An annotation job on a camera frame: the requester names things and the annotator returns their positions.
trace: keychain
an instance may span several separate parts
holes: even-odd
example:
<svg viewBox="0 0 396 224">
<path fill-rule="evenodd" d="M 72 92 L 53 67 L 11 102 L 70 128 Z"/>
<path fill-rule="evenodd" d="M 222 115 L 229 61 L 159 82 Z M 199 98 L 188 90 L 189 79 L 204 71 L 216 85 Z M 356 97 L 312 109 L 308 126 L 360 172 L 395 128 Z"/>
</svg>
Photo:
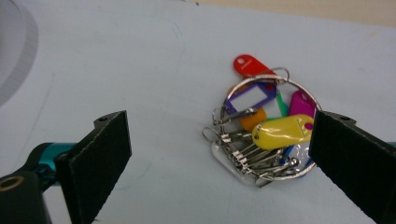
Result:
<svg viewBox="0 0 396 224">
<path fill-rule="evenodd" d="M 253 64 L 269 74 L 254 74 Z M 314 114 L 321 109 L 317 100 L 286 68 L 270 70 L 249 55 L 238 56 L 234 67 L 245 79 L 215 108 L 214 128 L 203 129 L 212 154 L 242 182 L 259 188 L 306 175 L 315 166 L 307 151 Z M 277 75 L 279 70 L 287 76 Z M 290 104 L 283 100 L 284 85 L 294 88 L 287 91 L 293 92 L 287 95 Z"/>
</svg>

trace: red key tag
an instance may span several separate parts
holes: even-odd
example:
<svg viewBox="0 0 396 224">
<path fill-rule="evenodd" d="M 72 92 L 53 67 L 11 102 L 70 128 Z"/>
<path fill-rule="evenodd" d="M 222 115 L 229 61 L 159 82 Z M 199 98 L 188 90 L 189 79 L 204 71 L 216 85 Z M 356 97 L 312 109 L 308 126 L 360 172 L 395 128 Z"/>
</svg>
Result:
<svg viewBox="0 0 396 224">
<path fill-rule="evenodd" d="M 259 62 L 259 60 L 248 54 L 242 54 L 236 57 L 233 61 L 233 67 L 242 77 L 254 77 L 262 73 L 269 75 L 276 74 L 263 63 Z"/>
</svg>

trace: orange key tag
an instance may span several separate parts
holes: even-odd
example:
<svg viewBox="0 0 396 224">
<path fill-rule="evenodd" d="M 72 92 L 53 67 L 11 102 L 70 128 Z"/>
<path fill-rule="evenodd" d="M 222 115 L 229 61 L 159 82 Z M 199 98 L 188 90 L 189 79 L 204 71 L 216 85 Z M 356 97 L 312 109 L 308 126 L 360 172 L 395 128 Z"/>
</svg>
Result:
<svg viewBox="0 0 396 224">
<path fill-rule="evenodd" d="M 267 119 L 267 115 L 265 114 L 264 109 L 262 107 L 257 109 L 256 114 L 243 117 L 239 119 L 239 123 L 241 124 L 242 128 L 248 132 L 253 131 L 254 127 L 257 124 L 265 121 Z"/>
</svg>

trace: plastic key tag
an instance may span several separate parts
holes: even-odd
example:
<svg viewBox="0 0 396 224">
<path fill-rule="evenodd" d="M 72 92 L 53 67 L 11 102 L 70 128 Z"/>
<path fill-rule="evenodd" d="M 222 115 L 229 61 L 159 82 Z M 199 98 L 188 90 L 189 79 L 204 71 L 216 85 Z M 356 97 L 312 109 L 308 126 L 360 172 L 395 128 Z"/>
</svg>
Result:
<svg viewBox="0 0 396 224">
<path fill-rule="evenodd" d="M 232 95 L 224 105 L 227 107 L 226 112 L 231 115 L 247 108 L 259 109 L 274 98 L 276 98 L 275 84 L 253 82 Z"/>
<path fill-rule="evenodd" d="M 243 129 L 251 132 L 257 124 L 264 122 L 266 119 L 267 115 L 265 114 L 264 109 L 260 107 L 259 109 L 257 109 L 256 114 L 239 119 L 239 123 L 241 124 Z"/>
<path fill-rule="evenodd" d="M 289 146 L 285 149 L 285 156 L 291 158 L 296 158 L 299 160 L 298 166 L 294 167 L 293 170 L 300 172 L 302 171 L 309 163 L 311 163 L 312 158 L 308 155 L 309 151 L 309 142 L 296 144 L 293 146 Z"/>
<path fill-rule="evenodd" d="M 302 91 L 291 96 L 289 115 L 305 114 L 311 118 L 315 115 L 315 103 Z"/>
<path fill-rule="evenodd" d="M 294 115 L 258 124 L 252 131 L 252 139 L 257 147 L 273 150 L 287 147 L 311 139 L 314 119 L 307 115 Z"/>
<path fill-rule="evenodd" d="M 233 67 L 242 77 L 253 77 L 264 72 L 265 74 L 275 75 L 270 68 L 248 54 L 237 56 L 233 61 Z"/>
<path fill-rule="evenodd" d="M 289 107 L 283 102 L 280 91 L 276 95 L 276 100 L 266 104 L 263 109 L 268 120 L 285 118 L 289 114 Z"/>
</svg>

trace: blue key tag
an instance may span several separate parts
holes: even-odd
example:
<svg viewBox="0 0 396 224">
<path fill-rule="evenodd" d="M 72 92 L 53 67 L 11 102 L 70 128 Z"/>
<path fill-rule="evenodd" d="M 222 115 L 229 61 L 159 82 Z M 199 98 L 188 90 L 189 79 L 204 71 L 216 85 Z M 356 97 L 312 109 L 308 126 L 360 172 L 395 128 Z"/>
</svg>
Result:
<svg viewBox="0 0 396 224">
<path fill-rule="evenodd" d="M 276 98 L 276 85 L 272 83 L 253 82 L 243 90 L 236 92 L 226 100 L 227 114 L 235 114 L 247 108 L 260 108 Z"/>
<path fill-rule="evenodd" d="M 285 149 L 284 155 L 291 158 L 296 158 L 300 161 L 300 163 L 293 168 L 294 171 L 300 172 L 302 171 L 306 166 L 308 166 L 312 159 L 308 155 L 309 151 L 309 142 L 306 143 L 301 143 L 301 144 L 296 144 L 293 146 L 289 146 Z M 280 163 L 285 163 L 286 160 L 282 159 Z"/>
</svg>

